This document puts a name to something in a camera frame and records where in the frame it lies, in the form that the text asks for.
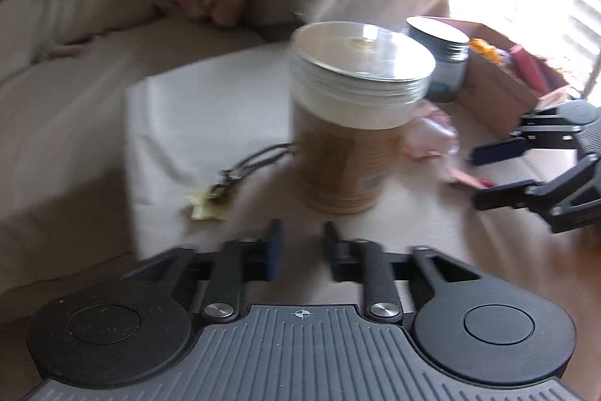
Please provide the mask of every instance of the table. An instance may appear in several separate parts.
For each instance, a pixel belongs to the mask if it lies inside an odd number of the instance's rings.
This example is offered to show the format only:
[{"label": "table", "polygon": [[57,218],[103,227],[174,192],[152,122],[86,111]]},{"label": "table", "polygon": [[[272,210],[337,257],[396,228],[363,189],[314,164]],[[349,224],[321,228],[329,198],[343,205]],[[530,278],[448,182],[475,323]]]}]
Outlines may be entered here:
[{"label": "table", "polygon": [[[291,186],[286,162],[253,174],[223,223],[193,222],[186,195],[214,183],[221,169],[288,138],[285,44],[264,45],[145,79],[126,98],[125,165],[139,258],[197,244],[203,251],[227,239],[256,237],[269,218],[281,218],[285,250],[278,279],[251,284],[250,301],[279,304],[357,302],[358,287],[334,284],[322,259],[324,221],[334,219],[349,239],[377,241],[392,252],[429,245],[474,263],[557,302],[572,315],[578,347],[564,381],[587,401],[601,394],[601,250],[591,229],[551,235],[525,210],[478,213],[470,194],[441,180],[440,162],[400,157],[374,209],[327,216],[307,209]],[[461,134],[465,157],[494,139],[461,107],[446,108]],[[474,173],[497,183],[550,179],[573,155],[531,151]],[[411,303],[400,284],[404,306]]]}]

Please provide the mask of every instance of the sofa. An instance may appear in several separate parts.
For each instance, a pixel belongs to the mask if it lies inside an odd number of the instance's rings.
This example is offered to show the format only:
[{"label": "sofa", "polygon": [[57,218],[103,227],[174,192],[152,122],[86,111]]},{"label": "sofa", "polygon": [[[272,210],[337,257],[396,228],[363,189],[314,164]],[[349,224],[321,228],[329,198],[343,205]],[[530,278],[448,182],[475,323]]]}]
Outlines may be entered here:
[{"label": "sofa", "polygon": [[[0,1],[0,323],[115,274],[131,254],[121,106],[135,82],[285,39],[303,23],[400,30],[447,0],[248,0],[243,22],[189,21],[171,0]],[[55,44],[78,58],[40,61]]]}]

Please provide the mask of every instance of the jar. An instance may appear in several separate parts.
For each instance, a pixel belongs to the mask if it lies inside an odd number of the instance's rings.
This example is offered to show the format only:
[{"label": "jar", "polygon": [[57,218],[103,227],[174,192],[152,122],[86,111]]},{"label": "jar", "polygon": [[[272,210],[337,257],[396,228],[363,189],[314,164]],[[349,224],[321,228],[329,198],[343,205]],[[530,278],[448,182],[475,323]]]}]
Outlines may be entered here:
[{"label": "jar", "polygon": [[421,44],[377,26],[334,21],[295,31],[292,174],[310,207],[356,213],[375,204],[434,67]]},{"label": "jar", "polygon": [[455,100],[464,83],[470,37],[442,21],[419,16],[407,18],[408,35],[422,43],[436,59],[426,99],[434,103]]}]

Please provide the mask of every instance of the cardboard box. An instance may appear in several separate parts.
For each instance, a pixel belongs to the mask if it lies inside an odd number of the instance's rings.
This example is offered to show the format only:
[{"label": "cardboard box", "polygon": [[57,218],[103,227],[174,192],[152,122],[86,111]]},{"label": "cardboard box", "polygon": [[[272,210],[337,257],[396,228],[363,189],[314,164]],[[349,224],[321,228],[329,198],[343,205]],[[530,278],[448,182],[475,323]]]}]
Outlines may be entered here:
[{"label": "cardboard box", "polygon": [[[433,19],[454,26],[470,38],[481,38],[503,50],[516,45],[481,23],[449,18]],[[548,94],[537,94],[523,80],[470,49],[465,81],[458,94],[458,101],[479,121],[504,138],[516,128],[524,113],[567,100],[569,85],[563,77],[543,62],[540,62],[540,67],[551,88]]]}]

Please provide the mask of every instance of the metal screw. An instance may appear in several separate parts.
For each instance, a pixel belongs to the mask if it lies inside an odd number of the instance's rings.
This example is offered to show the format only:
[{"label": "metal screw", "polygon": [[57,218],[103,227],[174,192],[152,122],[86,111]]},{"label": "metal screw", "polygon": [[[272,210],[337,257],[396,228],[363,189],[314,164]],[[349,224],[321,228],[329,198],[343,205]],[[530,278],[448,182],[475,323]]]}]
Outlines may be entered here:
[{"label": "metal screw", "polygon": [[370,308],[370,312],[380,318],[392,318],[399,314],[400,311],[399,307],[391,302],[378,302]]},{"label": "metal screw", "polygon": [[234,314],[234,307],[225,302],[214,302],[204,308],[204,314],[211,318],[227,318]]}]

